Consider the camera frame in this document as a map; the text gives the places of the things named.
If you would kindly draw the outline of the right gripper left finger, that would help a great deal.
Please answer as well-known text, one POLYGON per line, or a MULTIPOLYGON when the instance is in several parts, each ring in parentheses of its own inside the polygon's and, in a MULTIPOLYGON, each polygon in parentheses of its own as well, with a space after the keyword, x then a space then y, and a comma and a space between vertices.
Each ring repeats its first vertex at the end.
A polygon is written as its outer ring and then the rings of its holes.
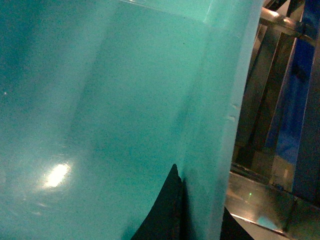
POLYGON ((183 182, 173 164, 148 215, 133 240, 178 240, 181 231, 183 182))

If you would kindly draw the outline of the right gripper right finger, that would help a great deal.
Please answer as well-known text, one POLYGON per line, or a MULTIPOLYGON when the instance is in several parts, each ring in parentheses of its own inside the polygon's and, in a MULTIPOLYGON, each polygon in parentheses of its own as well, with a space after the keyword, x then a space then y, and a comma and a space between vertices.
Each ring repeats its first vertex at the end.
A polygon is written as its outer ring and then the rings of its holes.
POLYGON ((252 236, 224 208, 220 240, 254 240, 252 236))

